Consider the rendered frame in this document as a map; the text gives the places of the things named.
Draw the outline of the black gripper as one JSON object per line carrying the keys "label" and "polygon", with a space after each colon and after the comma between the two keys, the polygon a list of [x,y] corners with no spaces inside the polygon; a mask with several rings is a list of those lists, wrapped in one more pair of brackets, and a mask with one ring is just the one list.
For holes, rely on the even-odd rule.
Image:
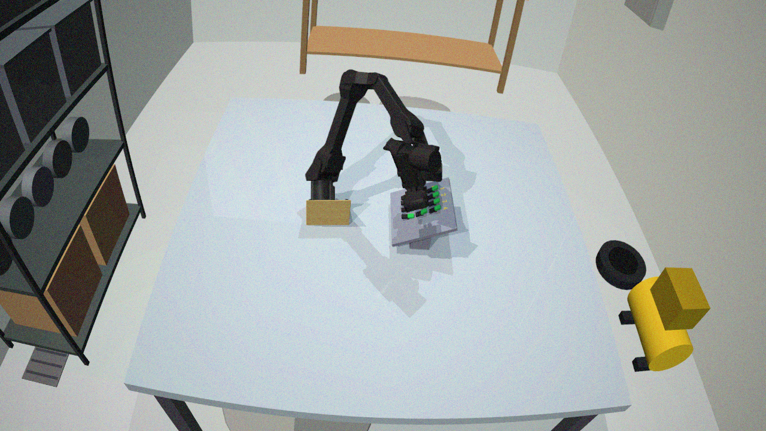
{"label": "black gripper", "polygon": [[402,180],[402,187],[407,190],[404,195],[404,208],[406,212],[429,207],[427,188],[425,184],[421,185],[419,182],[419,171],[413,167],[406,170],[397,168],[397,175]]}

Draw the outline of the grey switch panel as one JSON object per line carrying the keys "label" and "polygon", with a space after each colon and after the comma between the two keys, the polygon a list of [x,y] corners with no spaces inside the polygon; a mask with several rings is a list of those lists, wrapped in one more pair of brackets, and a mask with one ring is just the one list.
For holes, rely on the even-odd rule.
{"label": "grey switch panel", "polygon": [[425,186],[429,207],[412,212],[406,212],[404,208],[406,189],[390,193],[393,247],[409,243],[410,249],[428,250],[431,237],[457,231],[449,178],[442,182],[428,182]]}

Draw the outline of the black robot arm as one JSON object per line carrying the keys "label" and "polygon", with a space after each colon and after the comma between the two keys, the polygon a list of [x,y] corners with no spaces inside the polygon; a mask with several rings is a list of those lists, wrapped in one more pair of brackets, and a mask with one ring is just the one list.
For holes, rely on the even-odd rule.
{"label": "black robot arm", "polygon": [[311,181],[312,200],[336,200],[336,186],[333,183],[338,182],[346,159],[346,156],[342,155],[343,140],[357,102],[366,95],[368,89],[376,91],[379,100],[390,114],[390,123],[395,135],[402,139],[390,138],[383,147],[384,150],[390,151],[396,168],[406,170],[413,167],[420,170],[418,179],[421,185],[425,184],[424,180],[442,182],[440,147],[428,144],[423,123],[404,106],[390,85],[388,77],[377,72],[347,70],[341,77],[341,100],[326,143],[318,149],[305,174],[306,181]]}

